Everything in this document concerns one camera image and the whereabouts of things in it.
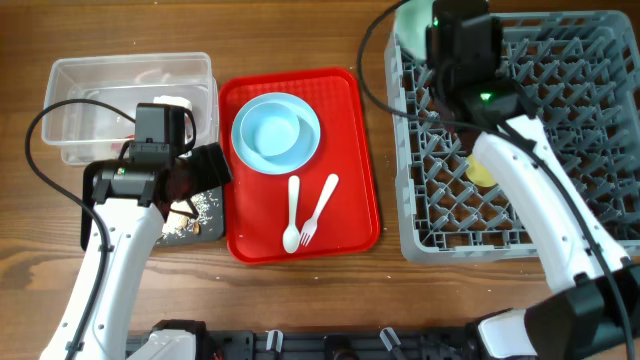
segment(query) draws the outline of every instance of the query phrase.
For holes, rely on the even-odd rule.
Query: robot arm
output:
[[[75,358],[121,359],[125,354],[131,311],[142,272],[151,249],[162,235],[164,218],[155,205],[138,206],[135,199],[107,199],[94,209],[110,231],[113,250],[108,257],[104,285],[83,338],[82,351]],[[98,272],[100,258],[100,235],[95,223],[91,233],[69,304],[49,346],[42,353],[41,360],[64,359],[67,344],[79,325]]]
[[[176,200],[189,199],[231,181],[231,173],[218,144],[193,149],[185,143],[185,115],[190,110],[167,104],[139,104],[135,140],[129,160],[95,162],[85,169],[83,202],[92,206],[108,229],[107,261],[103,282],[92,304],[89,321],[81,317],[90,304],[97,276],[102,239],[95,222],[86,238],[85,258],[71,299],[41,360],[124,359],[131,312],[144,266]],[[180,158],[191,151],[188,158]],[[163,322],[132,359],[195,359],[211,349],[204,323]],[[81,341],[71,349],[72,339]]]
[[[521,115],[506,122],[525,139],[535,141],[534,153],[544,160],[571,194],[593,230],[609,268],[612,271],[621,269],[622,259],[629,255],[587,208],[553,154],[540,119]],[[603,275],[602,268],[590,255],[589,244],[583,239],[566,201],[529,156],[487,133],[482,133],[476,140],[473,155],[489,170],[515,208],[538,249],[547,284],[554,294],[574,287],[575,278],[580,274],[589,279]]]

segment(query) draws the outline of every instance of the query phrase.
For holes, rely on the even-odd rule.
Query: white plastic spoon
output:
[[[298,195],[300,194],[300,178],[292,176],[289,178],[289,226],[282,234],[282,245],[284,249],[293,254],[300,246],[300,231],[296,227],[296,210],[298,208]]]

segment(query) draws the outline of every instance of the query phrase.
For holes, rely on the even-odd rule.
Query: wood grain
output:
[[[44,185],[24,160],[24,134],[42,108],[59,58],[204,51],[218,84],[242,75],[342,66],[372,19],[391,2],[59,0],[0,7],[0,354],[35,359],[51,338],[83,253],[80,210]],[[51,6],[47,4],[73,6]],[[494,12],[610,8],[640,24],[635,0],[496,0]],[[390,24],[373,37],[365,74],[385,96],[383,49]],[[549,296],[537,260],[423,266],[400,253],[395,153],[389,115],[364,101],[381,209],[382,235],[366,253],[246,267],[224,241],[154,251],[131,321],[133,331],[161,319],[207,321],[211,329],[403,329],[461,325],[489,312]],[[43,171],[79,194],[82,169],[34,140]],[[613,352],[610,358],[620,356]]]

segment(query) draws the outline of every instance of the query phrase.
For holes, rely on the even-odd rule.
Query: white plastic fork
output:
[[[329,175],[327,181],[324,183],[324,188],[322,188],[322,193],[320,194],[320,199],[318,200],[318,205],[316,205],[316,210],[313,212],[313,216],[311,216],[311,218],[307,220],[302,227],[300,235],[300,244],[302,244],[302,246],[307,246],[311,242],[313,234],[315,234],[318,229],[318,218],[320,217],[324,206],[327,205],[327,201],[329,201],[331,194],[333,194],[333,190],[335,190],[336,185],[338,185],[338,175]]]

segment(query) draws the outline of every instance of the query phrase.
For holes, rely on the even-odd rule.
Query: dish rack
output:
[[[640,55],[616,11],[496,14],[503,69],[539,106],[560,163],[589,208],[631,255],[640,255]],[[438,120],[432,73],[391,34],[390,106]],[[538,256],[499,186],[478,187],[455,134],[393,116],[402,253],[411,262],[485,262]]]

